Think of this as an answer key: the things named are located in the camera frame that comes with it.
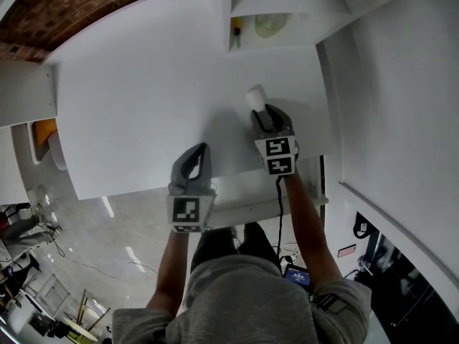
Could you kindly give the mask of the blue-screen device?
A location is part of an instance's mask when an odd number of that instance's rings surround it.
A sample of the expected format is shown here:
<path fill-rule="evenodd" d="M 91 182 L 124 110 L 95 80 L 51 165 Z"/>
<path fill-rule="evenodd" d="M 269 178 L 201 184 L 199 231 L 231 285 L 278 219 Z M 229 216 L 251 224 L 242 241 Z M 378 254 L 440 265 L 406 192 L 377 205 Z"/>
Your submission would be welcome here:
<path fill-rule="evenodd" d="M 311 293 L 311 277 L 306 268 L 294 264 L 287 264 L 283 277 L 301 286 L 307 293 Z"/>

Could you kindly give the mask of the black glass cabinet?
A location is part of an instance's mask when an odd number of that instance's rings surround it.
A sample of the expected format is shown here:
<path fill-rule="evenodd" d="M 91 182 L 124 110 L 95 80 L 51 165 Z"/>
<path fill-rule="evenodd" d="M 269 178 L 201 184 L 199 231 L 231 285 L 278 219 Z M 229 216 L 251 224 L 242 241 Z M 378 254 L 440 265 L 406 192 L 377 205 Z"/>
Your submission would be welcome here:
<path fill-rule="evenodd" d="M 365 238 L 367 272 L 354 280 L 372 290 L 371 308 L 390 344 L 459 344 L 459 322 L 408 258 L 379 230 Z"/>

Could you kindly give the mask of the white chair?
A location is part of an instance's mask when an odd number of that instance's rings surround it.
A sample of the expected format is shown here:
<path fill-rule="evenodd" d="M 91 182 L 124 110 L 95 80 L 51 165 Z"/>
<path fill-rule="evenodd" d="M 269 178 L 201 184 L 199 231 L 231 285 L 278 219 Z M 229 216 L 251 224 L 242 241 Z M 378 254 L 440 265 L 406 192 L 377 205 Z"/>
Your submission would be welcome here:
<path fill-rule="evenodd" d="M 38 167 L 52 161 L 58 171 L 67 171 L 58 129 L 44 146 L 38 146 L 34 128 L 36 121 L 11 127 L 14 151 L 19 168 L 25 172 L 32 166 Z"/>

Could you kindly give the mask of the yellow-handled tool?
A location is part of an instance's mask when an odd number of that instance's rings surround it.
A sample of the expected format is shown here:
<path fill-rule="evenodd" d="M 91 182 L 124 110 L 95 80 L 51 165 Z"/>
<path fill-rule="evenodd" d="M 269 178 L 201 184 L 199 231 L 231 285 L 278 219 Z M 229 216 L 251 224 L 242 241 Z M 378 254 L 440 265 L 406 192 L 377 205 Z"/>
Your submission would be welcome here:
<path fill-rule="evenodd" d="M 232 33 L 235 38 L 236 48 L 240 49 L 241 47 L 241 29 L 242 29 L 242 19 L 240 16 L 232 17 L 231 19 Z"/>

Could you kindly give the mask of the orange cushion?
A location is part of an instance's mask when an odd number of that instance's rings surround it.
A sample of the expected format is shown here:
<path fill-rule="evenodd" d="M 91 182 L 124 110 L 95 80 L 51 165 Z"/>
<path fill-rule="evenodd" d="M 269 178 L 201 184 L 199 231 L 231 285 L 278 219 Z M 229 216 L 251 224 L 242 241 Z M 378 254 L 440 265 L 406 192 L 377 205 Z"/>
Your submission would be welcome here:
<path fill-rule="evenodd" d="M 39 120 L 34 123 L 38 146 L 44 146 L 48 139 L 57 132 L 57 122 L 54 118 Z"/>

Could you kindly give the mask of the pale green bag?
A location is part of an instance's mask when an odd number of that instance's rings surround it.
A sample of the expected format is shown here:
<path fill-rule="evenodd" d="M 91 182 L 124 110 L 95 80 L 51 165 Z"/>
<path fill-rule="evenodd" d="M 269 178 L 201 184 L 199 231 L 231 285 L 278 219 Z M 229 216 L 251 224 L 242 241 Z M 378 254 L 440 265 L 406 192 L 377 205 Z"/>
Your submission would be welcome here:
<path fill-rule="evenodd" d="M 288 14 L 257 14 L 254 18 L 255 33 L 267 39 L 277 34 L 286 24 Z"/>

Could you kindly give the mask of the person's left forearm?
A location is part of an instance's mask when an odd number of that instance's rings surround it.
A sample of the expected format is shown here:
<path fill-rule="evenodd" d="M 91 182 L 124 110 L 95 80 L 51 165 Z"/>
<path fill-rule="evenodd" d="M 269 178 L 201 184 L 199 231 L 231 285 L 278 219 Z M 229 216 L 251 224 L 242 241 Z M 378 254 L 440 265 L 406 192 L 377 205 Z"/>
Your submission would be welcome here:
<path fill-rule="evenodd" d="M 186 282 L 189 235 L 171 231 L 157 274 L 156 289 L 147 308 L 176 317 Z"/>

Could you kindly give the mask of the black bag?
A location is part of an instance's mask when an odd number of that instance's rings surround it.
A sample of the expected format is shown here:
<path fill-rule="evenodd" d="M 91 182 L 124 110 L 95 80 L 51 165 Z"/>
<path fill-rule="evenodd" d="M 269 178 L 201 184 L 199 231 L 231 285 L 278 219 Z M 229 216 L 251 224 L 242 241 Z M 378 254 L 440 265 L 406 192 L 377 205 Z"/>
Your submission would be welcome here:
<path fill-rule="evenodd" d="M 378 229 L 370 223 L 368 219 L 359 212 L 356 213 L 353 233 L 357 239 L 365 239 L 376 231 L 378 231 Z"/>

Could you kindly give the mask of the person's right forearm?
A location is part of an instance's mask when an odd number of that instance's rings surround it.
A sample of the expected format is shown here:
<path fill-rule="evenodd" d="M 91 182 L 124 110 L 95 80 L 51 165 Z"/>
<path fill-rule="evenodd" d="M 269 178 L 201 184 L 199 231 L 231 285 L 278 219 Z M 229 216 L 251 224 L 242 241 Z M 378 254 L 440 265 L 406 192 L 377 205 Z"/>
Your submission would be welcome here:
<path fill-rule="evenodd" d="M 326 242 L 326 235 L 318 212 L 298 173 L 284 178 L 293 231 L 306 268 L 311 277 L 311 287 L 341 278 Z"/>

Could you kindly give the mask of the grey metal frame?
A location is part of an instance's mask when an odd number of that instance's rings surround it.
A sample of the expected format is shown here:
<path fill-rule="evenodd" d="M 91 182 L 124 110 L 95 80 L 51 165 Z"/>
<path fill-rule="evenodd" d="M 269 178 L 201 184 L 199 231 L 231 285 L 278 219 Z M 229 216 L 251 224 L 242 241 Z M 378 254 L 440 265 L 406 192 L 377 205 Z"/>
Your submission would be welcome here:
<path fill-rule="evenodd" d="M 34 300 L 45 315 L 50 318 L 56 318 L 70 296 L 70 292 L 57 276 L 51 274 L 34 294 Z"/>

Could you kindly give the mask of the white side table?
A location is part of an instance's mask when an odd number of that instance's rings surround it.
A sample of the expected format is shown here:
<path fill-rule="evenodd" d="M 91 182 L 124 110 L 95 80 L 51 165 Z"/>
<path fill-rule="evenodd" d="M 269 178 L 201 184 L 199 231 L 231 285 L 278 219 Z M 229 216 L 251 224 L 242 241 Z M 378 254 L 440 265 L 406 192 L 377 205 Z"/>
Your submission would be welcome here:
<path fill-rule="evenodd" d="M 11 128 L 0 128 L 0 205 L 28 201 L 14 151 Z"/>

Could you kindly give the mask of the tall white shelf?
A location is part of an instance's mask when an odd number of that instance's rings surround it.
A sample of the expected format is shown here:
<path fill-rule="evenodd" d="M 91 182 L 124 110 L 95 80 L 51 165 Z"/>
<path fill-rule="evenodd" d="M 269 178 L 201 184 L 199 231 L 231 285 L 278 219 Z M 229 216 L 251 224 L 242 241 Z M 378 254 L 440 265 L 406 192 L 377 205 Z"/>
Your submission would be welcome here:
<path fill-rule="evenodd" d="M 56 116 L 52 67 L 35 62 L 0 61 L 0 128 Z"/>

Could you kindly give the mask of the white desk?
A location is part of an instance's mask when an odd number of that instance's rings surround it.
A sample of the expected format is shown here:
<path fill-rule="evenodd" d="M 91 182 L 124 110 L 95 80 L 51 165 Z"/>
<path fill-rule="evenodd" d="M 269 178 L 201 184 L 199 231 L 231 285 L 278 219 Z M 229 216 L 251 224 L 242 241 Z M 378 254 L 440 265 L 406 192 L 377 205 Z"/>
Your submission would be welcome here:
<path fill-rule="evenodd" d="M 225 54 L 212 0 L 140 0 L 55 50 L 57 129 L 80 199 L 166 186 L 197 143 L 212 174 L 261 167 L 247 91 L 262 85 L 293 121 L 301 158 L 333 150 L 314 47 Z"/>

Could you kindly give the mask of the person's black trousers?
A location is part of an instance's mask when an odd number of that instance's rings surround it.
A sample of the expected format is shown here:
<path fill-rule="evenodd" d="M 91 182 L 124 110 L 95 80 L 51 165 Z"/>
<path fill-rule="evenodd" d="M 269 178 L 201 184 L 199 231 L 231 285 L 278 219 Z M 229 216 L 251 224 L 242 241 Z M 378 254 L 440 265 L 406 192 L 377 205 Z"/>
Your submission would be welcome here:
<path fill-rule="evenodd" d="M 267 260 L 281 270 L 280 260 L 264 230 L 257 222 L 252 222 L 245 225 L 244 241 L 238 248 L 233 241 L 230 227 L 204 232 L 191 261 L 190 272 L 209 260 L 239 254 Z"/>

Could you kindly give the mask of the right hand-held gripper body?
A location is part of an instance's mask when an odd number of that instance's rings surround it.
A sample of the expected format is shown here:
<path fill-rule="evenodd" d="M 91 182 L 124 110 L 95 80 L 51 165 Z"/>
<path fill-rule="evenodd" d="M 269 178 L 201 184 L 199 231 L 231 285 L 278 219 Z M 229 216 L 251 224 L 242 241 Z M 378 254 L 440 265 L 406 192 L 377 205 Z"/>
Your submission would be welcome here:
<path fill-rule="evenodd" d="M 265 171 L 271 176 L 295 173 L 299 147 L 292 130 L 264 133 L 254 132 L 255 149 Z"/>

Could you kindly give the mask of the person's grey shirt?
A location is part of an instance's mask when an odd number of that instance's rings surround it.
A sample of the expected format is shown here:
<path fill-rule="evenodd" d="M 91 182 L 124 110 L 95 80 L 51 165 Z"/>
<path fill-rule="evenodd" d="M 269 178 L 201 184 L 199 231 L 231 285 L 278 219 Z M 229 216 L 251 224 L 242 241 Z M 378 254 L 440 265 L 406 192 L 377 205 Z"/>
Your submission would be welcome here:
<path fill-rule="evenodd" d="M 308 294 L 264 259 L 232 255 L 191 274 L 186 310 L 113 313 L 113 344 L 363 344 L 371 291 L 344 278 Z"/>

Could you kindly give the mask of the plastic cup with straw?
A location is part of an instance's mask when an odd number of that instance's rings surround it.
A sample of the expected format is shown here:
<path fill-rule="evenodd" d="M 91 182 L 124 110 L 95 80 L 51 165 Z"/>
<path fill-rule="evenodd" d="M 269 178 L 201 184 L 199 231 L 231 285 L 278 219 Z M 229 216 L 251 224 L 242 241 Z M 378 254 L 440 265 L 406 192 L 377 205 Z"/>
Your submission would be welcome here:
<path fill-rule="evenodd" d="M 364 256 L 361 256 L 360 258 L 358 258 L 358 266 L 359 266 L 359 271 L 361 273 L 363 272 L 367 272 L 370 276 L 373 276 L 374 274 L 372 273 L 372 271 L 370 270 L 370 267 L 371 267 L 371 263 L 368 262 Z"/>

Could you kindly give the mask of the white cylindrical cup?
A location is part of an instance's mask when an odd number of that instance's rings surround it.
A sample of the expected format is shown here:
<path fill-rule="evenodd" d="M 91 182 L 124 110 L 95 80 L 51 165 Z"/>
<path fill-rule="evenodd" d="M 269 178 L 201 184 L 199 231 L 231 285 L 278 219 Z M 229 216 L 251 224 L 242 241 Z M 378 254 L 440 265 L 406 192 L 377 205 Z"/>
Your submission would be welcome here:
<path fill-rule="evenodd" d="M 262 85 L 255 85 L 251 87 L 245 97 L 251 110 L 254 110 L 257 113 L 265 110 L 268 97 Z"/>

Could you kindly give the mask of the wooden stool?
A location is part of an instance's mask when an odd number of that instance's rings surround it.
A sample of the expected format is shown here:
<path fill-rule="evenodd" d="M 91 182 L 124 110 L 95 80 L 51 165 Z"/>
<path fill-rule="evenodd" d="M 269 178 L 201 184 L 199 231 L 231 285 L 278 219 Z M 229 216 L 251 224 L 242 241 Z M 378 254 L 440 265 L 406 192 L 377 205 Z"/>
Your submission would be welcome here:
<path fill-rule="evenodd" d="M 64 312 L 62 321 L 68 327 L 66 338 L 73 344 L 101 344 L 111 336 L 111 329 L 103 326 L 111 313 L 111 307 L 84 289 L 76 314 Z"/>

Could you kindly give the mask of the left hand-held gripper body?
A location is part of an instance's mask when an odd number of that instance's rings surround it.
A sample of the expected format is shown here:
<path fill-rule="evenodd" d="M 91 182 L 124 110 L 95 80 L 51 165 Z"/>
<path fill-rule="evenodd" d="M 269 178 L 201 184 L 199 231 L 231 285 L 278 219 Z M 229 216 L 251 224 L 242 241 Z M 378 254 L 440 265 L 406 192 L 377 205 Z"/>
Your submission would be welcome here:
<path fill-rule="evenodd" d="M 213 188 L 168 185 L 166 197 L 168 220 L 176 233 L 204 233 L 214 208 Z"/>

